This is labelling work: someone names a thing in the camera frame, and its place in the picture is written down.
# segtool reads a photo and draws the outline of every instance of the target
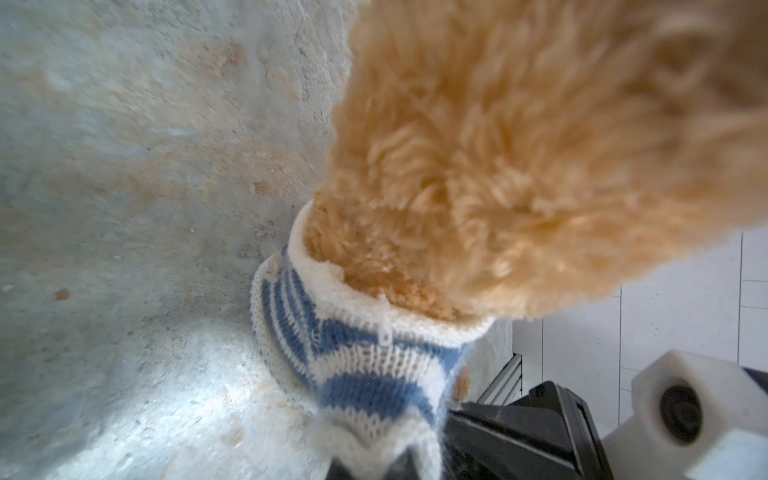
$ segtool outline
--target white plastic part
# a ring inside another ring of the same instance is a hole
[[[661,418],[661,397],[673,386],[697,394],[702,422],[688,444]],[[616,480],[765,480],[768,478],[768,395],[738,365],[673,350],[632,382],[635,415],[604,440]]]

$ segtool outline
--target knitted sock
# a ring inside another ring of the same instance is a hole
[[[318,445],[356,478],[383,477],[409,449],[420,478],[438,480],[449,387],[492,319],[454,325],[353,290],[341,267],[307,254],[310,206],[253,278],[261,355],[293,401],[316,414]]]

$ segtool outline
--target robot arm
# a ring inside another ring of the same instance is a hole
[[[553,382],[510,405],[490,397],[449,413],[445,480],[768,478],[768,374],[732,362],[667,353],[633,380],[635,415],[602,440],[587,403]],[[345,475],[334,462],[327,478]],[[387,479],[417,479],[407,455]]]

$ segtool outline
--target orange fluffy fur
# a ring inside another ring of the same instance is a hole
[[[310,254],[438,319],[539,316],[762,220],[766,5],[361,5]]]

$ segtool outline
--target black bolt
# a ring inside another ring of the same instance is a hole
[[[668,388],[661,396],[660,413],[669,433],[685,445],[695,442],[701,433],[701,404],[688,386]]]

